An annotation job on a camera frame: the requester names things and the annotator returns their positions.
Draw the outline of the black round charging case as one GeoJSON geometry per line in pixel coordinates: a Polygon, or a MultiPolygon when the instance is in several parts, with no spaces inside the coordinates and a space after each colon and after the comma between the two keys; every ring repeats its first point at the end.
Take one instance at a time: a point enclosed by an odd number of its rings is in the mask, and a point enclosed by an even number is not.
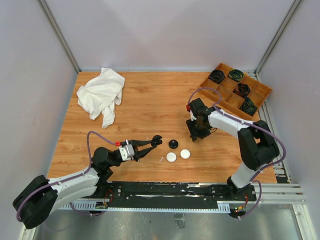
{"type": "Polygon", "coordinates": [[[162,140],[162,136],[161,135],[155,135],[153,138],[152,138],[152,141],[151,141],[151,145],[153,147],[156,147],[158,145],[161,145],[163,143],[163,140],[162,140]]]}
{"type": "Polygon", "coordinates": [[[177,140],[172,139],[172,140],[169,141],[168,146],[169,146],[171,149],[176,149],[176,148],[179,146],[179,143],[178,143],[177,140]]]}

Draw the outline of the white round charging case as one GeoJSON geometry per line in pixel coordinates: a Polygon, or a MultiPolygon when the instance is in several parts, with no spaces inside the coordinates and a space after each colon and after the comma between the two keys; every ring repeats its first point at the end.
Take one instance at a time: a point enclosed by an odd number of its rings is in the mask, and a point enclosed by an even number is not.
{"type": "Polygon", "coordinates": [[[177,155],[174,153],[174,152],[169,152],[167,155],[166,155],[166,160],[169,162],[169,163],[173,163],[177,160],[177,155]]]}
{"type": "Polygon", "coordinates": [[[182,159],[189,159],[191,157],[191,152],[188,149],[183,149],[180,151],[180,157],[182,159]]]}

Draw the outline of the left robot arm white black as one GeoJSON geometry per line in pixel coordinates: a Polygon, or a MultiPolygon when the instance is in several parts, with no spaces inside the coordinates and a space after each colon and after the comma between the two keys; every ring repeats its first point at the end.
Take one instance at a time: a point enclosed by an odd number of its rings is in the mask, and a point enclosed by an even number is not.
{"type": "Polygon", "coordinates": [[[98,147],[89,154],[89,166],[78,172],[56,178],[35,177],[14,199],[16,218],[29,230],[41,225],[60,207],[83,197],[101,198],[107,193],[111,168],[127,161],[138,162],[162,144],[162,137],[151,140],[125,140],[116,142],[116,150],[98,147]]]}

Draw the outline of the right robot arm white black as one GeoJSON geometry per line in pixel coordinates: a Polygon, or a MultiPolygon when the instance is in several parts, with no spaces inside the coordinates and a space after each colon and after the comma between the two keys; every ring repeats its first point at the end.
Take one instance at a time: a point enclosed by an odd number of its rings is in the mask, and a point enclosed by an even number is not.
{"type": "Polygon", "coordinates": [[[238,140],[242,163],[227,179],[226,193],[232,200],[240,199],[254,175],[280,154],[268,124],[263,120],[245,121],[216,106],[207,107],[200,98],[189,102],[186,109],[190,113],[186,125],[193,142],[208,137],[213,129],[220,129],[238,140]]]}

